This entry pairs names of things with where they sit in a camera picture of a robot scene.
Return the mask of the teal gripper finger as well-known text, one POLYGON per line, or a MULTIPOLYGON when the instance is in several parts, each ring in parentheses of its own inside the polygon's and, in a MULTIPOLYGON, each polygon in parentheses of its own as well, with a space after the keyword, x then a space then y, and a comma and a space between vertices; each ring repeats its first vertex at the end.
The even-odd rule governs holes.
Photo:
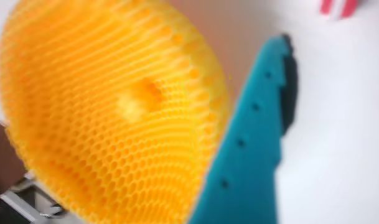
POLYGON ((277 223, 274 173, 297 101, 293 51, 287 34, 260 50, 189 223, 277 223))

